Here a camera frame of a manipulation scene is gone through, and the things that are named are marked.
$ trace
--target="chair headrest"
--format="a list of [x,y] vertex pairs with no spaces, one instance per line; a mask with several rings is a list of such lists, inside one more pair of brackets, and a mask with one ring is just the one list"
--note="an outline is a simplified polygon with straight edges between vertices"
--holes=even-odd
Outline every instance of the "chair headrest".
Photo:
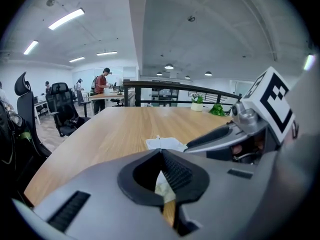
[[22,96],[28,92],[31,92],[31,86],[29,82],[25,80],[26,73],[27,71],[20,75],[14,84],[14,92],[18,96]]
[[62,94],[67,92],[69,92],[69,88],[65,82],[56,82],[51,85],[50,95]]

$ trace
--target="person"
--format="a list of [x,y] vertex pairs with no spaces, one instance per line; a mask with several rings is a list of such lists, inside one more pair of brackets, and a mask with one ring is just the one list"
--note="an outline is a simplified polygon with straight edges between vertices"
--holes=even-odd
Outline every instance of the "person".
[[76,97],[78,98],[78,105],[81,106],[81,102],[84,102],[84,98],[82,97],[81,91],[84,89],[81,87],[82,79],[79,78],[78,82],[76,82]]
[[14,111],[14,107],[10,104],[10,102],[6,96],[6,92],[4,90],[2,90],[2,83],[1,82],[0,82],[0,99],[1,99],[5,109]]
[[[110,74],[110,69],[105,68],[101,75],[99,75],[95,80],[95,88],[94,88],[94,95],[97,94],[103,94],[104,88],[109,88],[107,85],[107,79],[106,76]],[[104,99],[97,99],[94,102],[93,108],[94,108],[94,114],[98,114],[99,110],[100,112],[104,110],[106,107],[105,100]]]
[[51,86],[49,84],[49,81],[45,82],[45,94],[50,94],[51,93]]

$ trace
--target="black cap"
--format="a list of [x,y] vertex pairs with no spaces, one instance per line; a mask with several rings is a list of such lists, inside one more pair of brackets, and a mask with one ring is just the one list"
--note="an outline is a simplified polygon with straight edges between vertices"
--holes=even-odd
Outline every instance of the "black cap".
[[106,67],[103,72],[108,72],[108,74],[110,74],[110,68]]

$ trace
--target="man in red shirt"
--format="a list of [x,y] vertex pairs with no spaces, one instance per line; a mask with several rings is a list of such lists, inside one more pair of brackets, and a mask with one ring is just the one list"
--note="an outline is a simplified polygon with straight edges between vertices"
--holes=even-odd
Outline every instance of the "man in red shirt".
[[[94,95],[96,94],[103,94],[104,88],[108,88],[106,76],[110,74],[110,69],[105,68],[101,75],[99,75],[95,80],[95,88],[94,88]],[[98,114],[99,110],[102,111],[106,107],[104,99],[97,99],[94,101],[94,114]]]

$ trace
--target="round ceiling lamp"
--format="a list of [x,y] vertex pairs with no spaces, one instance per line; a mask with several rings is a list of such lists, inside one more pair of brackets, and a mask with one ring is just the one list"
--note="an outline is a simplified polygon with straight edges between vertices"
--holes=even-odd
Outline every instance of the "round ceiling lamp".
[[165,68],[166,70],[173,70],[173,69],[174,69],[174,66],[169,63],[169,64],[165,65],[164,68]]

